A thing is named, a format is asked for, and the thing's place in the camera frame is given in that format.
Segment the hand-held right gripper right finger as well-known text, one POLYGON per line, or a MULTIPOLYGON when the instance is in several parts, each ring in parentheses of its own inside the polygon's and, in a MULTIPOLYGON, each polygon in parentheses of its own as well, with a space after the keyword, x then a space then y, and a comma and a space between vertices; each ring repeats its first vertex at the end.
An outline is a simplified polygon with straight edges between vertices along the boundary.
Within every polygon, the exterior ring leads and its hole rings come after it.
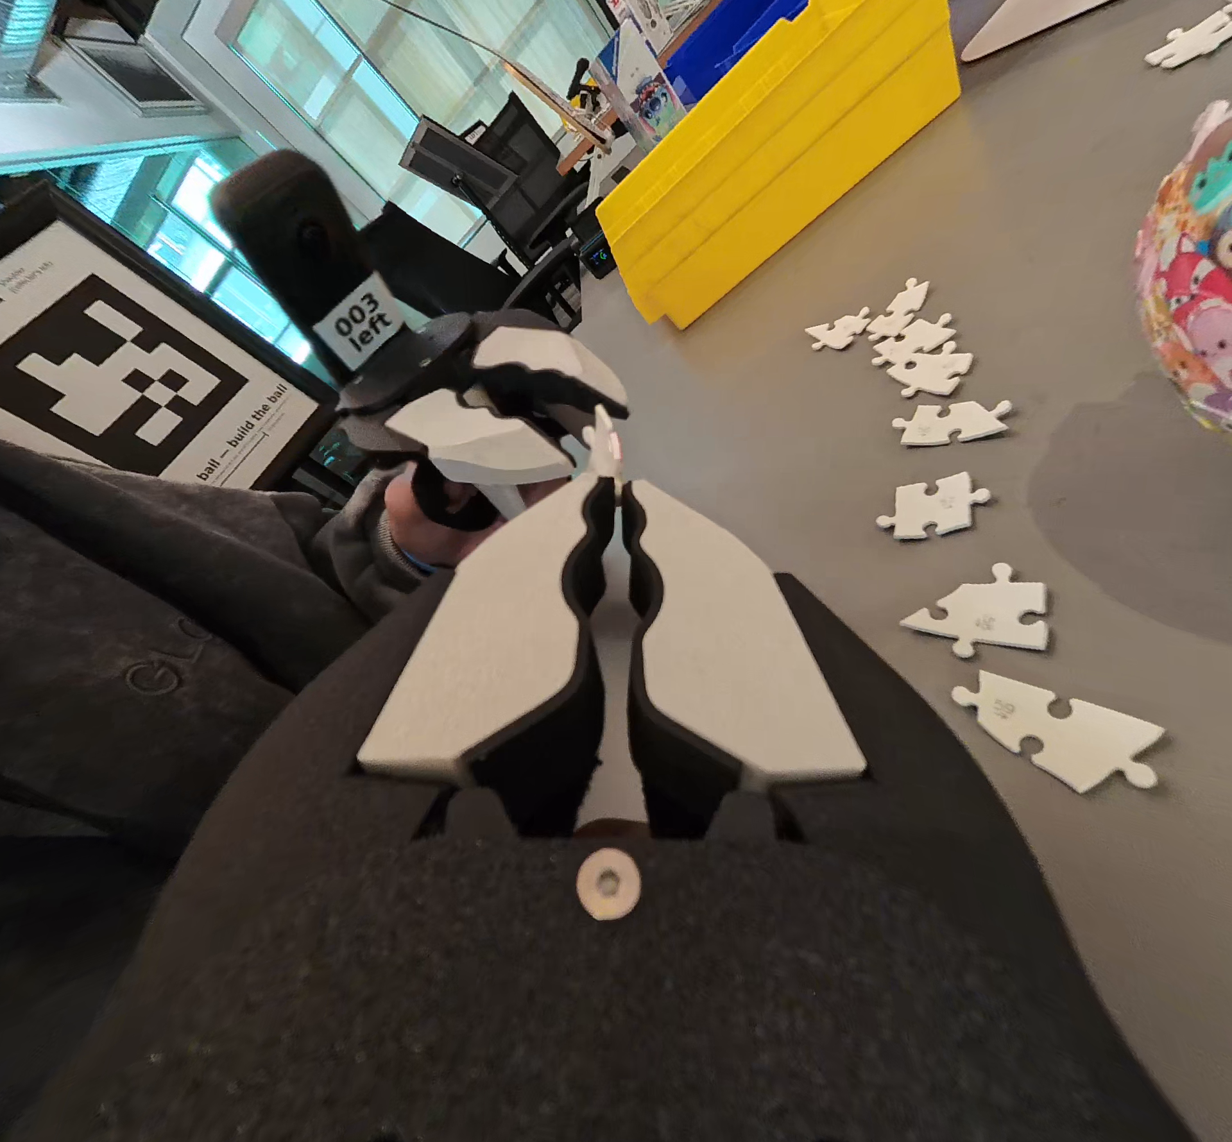
POLYGON ((730 796, 869 772, 776 573, 648 481, 622 494, 628 729, 652 833, 702 840, 730 796))

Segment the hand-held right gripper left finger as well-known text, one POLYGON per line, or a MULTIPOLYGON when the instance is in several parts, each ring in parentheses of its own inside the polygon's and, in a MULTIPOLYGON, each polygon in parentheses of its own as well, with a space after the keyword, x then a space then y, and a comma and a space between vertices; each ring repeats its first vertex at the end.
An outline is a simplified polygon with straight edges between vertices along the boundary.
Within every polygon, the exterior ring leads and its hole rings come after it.
POLYGON ((359 751, 359 768, 489 788, 546 831, 578 813, 606 724, 591 627, 607 583, 615 483, 576 479, 504 525, 444 586, 359 751))

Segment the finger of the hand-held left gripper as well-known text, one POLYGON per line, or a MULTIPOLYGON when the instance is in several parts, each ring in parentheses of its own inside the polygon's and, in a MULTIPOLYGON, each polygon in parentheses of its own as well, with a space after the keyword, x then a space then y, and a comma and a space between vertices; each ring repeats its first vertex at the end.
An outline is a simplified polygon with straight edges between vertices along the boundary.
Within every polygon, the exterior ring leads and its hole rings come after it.
POLYGON ((498 514, 524 514, 524 488, 568 481, 576 464, 559 442, 487 397, 466 403, 442 388, 400 407, 385 427, 411 442, 452 484, 474 486, 498 514))
POLYGON ((472 353, 476 381, 542 407, 630 416, 620 377, 572 334, 500 325, 472 353))

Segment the single white puzzle piece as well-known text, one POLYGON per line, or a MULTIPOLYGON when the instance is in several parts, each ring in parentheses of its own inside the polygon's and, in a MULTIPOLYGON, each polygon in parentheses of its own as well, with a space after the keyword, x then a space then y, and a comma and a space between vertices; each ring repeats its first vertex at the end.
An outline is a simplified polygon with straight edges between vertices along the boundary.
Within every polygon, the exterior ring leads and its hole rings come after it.
POLYGON ((596 407, 594 423, 583 431, 583 444, 589 449, 589 471, 598 481, 613 483, 615 492, 620 494, 624 488, 624 447, 604 405, 596 407))
POLYGON ((1212 56, 1227 43, 1231 43, 1229 2, 1192 28, 1173 28, 1164 45, 1151 51, 1144 64, 1153 69, 1177 71, 1196 60, 1212 56))

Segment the colourful puzzle ball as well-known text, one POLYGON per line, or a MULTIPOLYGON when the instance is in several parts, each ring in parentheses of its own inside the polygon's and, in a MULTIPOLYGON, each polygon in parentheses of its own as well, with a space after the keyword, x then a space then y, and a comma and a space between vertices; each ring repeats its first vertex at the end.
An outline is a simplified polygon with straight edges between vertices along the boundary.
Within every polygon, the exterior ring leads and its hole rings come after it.
POLYGON ((1231 434, 1231 104, 1196 121, 1134 242, 1134 293, 1151 355, 1186 412, 1231 434))

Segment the person's left forearm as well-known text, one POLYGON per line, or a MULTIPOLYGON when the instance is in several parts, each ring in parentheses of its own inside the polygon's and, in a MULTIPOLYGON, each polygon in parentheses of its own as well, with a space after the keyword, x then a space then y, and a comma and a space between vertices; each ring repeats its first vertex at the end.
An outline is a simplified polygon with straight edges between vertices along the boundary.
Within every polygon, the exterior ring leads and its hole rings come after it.
POLYGON ((409 464, 368 473, 340 510, 322 507, 309 494, 277 497, 309 566, 370 623, 381 622, 429 577, 392 533, 387 492, 405 475, 409 464))

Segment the row of white puzzle pieces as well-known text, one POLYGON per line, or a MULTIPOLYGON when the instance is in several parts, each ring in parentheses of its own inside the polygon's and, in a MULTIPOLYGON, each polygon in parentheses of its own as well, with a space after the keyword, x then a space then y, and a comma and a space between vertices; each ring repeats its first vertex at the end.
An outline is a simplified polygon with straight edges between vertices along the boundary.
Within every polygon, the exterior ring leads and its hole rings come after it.
MULTIPOLYGON (((910 418, 891 421, 904 449, 1008 436, 1016 414, 1012 401, 995 407, 954 401, 975 368, 975 357, 958 351, 951 314, 923 318, 928 295, 930 282, 910 277, 878 316, 865 306, 810 327, 812 349, 847 351, 865 338, 871 364, 901 386, 902 399, 923 397, 910 418)), ((901 544, 925 544, 969 533, 977 525, 977 510, 993 501, 993 492, 980 488, 967 471, 902 484, 893 494, 891 512, 878 516, 876 529, 901 544)), ((932 607, 902 618, 901 625, 947 640, 964 661, 975 661, 980 648, 1043 655, 1053 646, 1049 612, 1051 590, 1045 583, 1019 579, 1014 566, 995 562, 988 581, 960 585, 932 607)), ((991 672, 978 674, 977 688, 954 688, 953 699, 977 718, 991 740, 1029 757, 1079 796, 1116 777, 1144 792, 1160 785, 1158 772, 1145 761, 1145 753, 1164 740, 1160 725, 1086 701, 1073 701, 1069 714, 1060 716, 1053 692, 991 672)))

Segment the person's left hand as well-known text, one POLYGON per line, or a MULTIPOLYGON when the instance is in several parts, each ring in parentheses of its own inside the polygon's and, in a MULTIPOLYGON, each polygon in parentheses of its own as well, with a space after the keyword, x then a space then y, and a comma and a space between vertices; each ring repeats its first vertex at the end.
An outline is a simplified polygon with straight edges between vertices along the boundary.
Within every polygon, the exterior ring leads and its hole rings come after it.
POLYGON ((413 468, 388 483, 383 510, 394 549, 420 573, 455 568, 465 557, 468 536, 424 514, 413 488, 413 468))

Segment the black framed marker sign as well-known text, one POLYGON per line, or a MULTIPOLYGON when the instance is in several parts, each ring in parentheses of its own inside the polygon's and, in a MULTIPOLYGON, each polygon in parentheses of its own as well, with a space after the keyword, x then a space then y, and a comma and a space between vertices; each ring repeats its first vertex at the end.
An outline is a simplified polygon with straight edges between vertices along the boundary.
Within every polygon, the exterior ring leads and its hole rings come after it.
POLYGON ((53 184, 3 208, 3 438, 177 484, 272 490, 337 395, 53 184))

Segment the yellow plastic bin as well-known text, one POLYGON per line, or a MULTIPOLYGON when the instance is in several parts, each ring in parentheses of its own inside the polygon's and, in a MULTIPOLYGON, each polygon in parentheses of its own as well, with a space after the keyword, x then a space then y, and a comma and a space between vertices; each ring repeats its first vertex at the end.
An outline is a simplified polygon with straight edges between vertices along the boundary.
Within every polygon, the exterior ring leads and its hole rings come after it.
POLYGON ((698 321, 962 97, 949 0, 808 0, 598 219, 639 316, 698 321))

